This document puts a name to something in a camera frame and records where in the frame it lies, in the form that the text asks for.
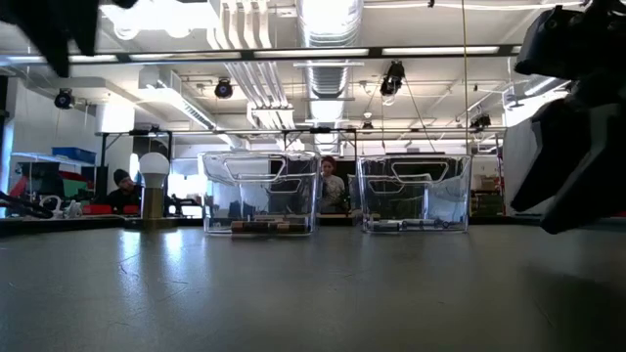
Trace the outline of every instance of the gray table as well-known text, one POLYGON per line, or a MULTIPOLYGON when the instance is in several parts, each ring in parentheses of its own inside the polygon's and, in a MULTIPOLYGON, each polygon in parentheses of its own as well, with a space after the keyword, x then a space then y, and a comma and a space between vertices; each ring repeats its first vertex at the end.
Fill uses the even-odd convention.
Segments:
POLYGON ((14 237, 0 240, 0 350, 624 350, 625 264, 626 234, 513 226, 14 237))

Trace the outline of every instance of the white wall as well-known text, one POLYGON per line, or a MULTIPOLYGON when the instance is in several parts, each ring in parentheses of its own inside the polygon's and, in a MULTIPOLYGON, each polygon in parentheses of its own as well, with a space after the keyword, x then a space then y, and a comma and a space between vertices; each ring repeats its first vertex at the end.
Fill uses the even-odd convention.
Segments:
MULTIPOLYGON (((9 79, 7 111, 11 114, 9 123, 13 126, 12 153, 50 154, 52 147, 78 147, 99 154, 101 140, 94 135, 94 116, 81 110, 55 108, 50 98, 26 89, 19 78, 9 79)), ((14 171, 20 161, 28 159, 11 157, 6 169, 3 160, 3 181, 7 186, 3 191, 11 190, 19 180, 14 171)), ((80 172, 78 167, 68 165, 62 165, 61 169, 80 172)))
MULTIPOLYGON (((135 125, 135 110, 128 104, 104 104, 99 105, 96 111, 97 129, 101 132, 128 132, 135 125)), ((113 142, 115 136, 109 136, 107 144, 113 142)), ((125 171, 130 169, 130 155, 133 153, 133 139, 128 136, 118 138, 107 149, 105 165, 109 167, 107 192, 117 189, 113 173, 120 168, 125 171)))

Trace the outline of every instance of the dark jacket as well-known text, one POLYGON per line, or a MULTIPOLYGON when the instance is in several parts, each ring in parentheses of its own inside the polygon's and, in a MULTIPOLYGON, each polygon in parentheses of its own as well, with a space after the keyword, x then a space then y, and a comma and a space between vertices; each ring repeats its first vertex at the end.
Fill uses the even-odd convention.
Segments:
POLYGON ((105 203, 110 205, 115 213, 121 213, 126 205, 141 206, 141 186, 135 186, 135 190, 130 194, 117 189, 109 193, 105 203))

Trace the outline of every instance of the blurry black object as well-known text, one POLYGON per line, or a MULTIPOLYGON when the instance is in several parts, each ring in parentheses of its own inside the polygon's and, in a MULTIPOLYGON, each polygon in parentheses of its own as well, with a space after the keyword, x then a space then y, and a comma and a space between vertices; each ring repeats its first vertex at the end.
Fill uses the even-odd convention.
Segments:
POLYGON ((404 79, 402 62, 394 61, 380 85, 380 93, 384 97, 394 96, 402 88, 402 79, 404 79))
POLYGON ((59 90, 59 94, 55 97, 55 107, 61 110, 74 108, 74 97, 71 95, 71 89, 63 88, 59 90))
POLYGON ((219 99, 228 99, 233 96, 233 86, 230 78, 220 78, 215 86, 215 96, 219 99))
MULTIPOLYGON (((112 0, 129 9, 137 0, 112 0)), ((0 21, 17 25, 61 77, 69 76, 67 43, 94 56, 98 0, 0 0, 0 21)))
POLYGON ((626 186, 611 177, 626 154, 624 14, 617 0, 595 0, 584 13, 557 6, 524 38, 517 72, 574 81, 564 99, 532 116, 537 153, 512 201, 523 211, 554 196, 541 220, 551 234, 626 208, 626 186))
POLYGON ((556 6, 526 31, 515 71, 578 79, 597 67, 620 67, 626 39, 626 5, 594 0, 585 12, 556 6))
POLYGON ((479 117, 473 119, 469 124, 469 127, 475 128, 476 132, 480 132, 485 129, 485 127, 491 126, 491 117, 488 113, 483 113, 479 117))
POLYGON ((18 162, 18 173, 26 178, 25 191, 42 196, 65 196, 63 177, 57 162, 18 162))
POLYGON ((40 219, 50 219, 54 216, 52 211, 43 206, 21 198, 14 198, 0 192, 0 207, 6 207, 19 216, 33 216, 40 219))

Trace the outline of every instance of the clear plastic bin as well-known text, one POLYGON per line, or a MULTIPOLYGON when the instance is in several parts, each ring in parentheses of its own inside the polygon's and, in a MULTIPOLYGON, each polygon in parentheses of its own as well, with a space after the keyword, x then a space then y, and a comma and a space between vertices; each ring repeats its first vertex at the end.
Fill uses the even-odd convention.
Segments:
POLYGON ((316 228, 320 156, 313 152, 200 155, 208 180, 204 229, 213 236, 309 236, 316 228))
POLYGON ((367 233, 468 229, 469 155, 360 156, 357 175, 367 233))

